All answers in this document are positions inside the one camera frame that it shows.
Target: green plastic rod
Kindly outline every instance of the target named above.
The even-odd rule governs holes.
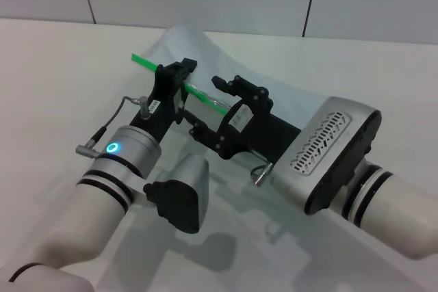
[[[212,102],[207,96],[205,96],[205,94],[203,92],[200,92],[198,90],[196,90],[195,88],[193,88],[191,85],[184,83],[184,87],[185,90],[189,93],[192,94],[193,96],[195,96],[198,100],[200,100],[202,103],[207,104],[208,106],[210,106],[212,109],[215,109],[217,112],[219,112],[220,114],[222,114],[223,116],[225,114],[227,114],[227,110],[216,105],[214,102]]]
[[[157,70],[158,65],[154,64],[147,59],[138,56],[136,54],[132,54],[131,60],[133,60],[135,63],[139,63],[139,65],[143,65],[145,68],[148,68],[152,72],[155,72]]]

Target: white tabletop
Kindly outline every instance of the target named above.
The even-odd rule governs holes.
[[[90,165],[74,149],[121,96],[149,94],[130,60],[162,29],[0,20],[0,265],[29,243]],[[438,46],[208,33],[229,55],[296,87],[380,109],[369,160],[438,196]],[[126,106],[109,135],[136,108]],[[163,140],[170,168],[189,145]],[[436,291],[438,256],[409,261],[327,211],[305,217],[213,152],[210,207],[197,235],[132,207],[102,255],[66,270],[97,291]]]

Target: glowing blue light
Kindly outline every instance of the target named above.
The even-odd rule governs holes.
[[[107,152],[108,152],[108,153],[114,153],[114,152],[117,152],[118,147],[119,147],[119,146],[118,146],[117,143],[112,143],[112,144],[110,144],[110,145],[107,146]]]

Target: white cylinder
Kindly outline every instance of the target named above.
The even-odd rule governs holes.
[[[371,199],[361,229],[403,255],[438,252],[438,200],[390,176]]]
[[[22,292],[94,292],[85,278],[44,265],[25,270],[13,284],[27,287]]]
[[[76,185],[63,214],[27,257],[28,263],[61,268],[102,253],[125,211],[112,196],[90,185]]]

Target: ventilation grille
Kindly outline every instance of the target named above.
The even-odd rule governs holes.
[[[311,174],[350,121],[350,117],[341,112],[327,114],[326,120],[321,122],[306,144],[302,145],[296,158],[290,161],[293,169],[300,174]]]

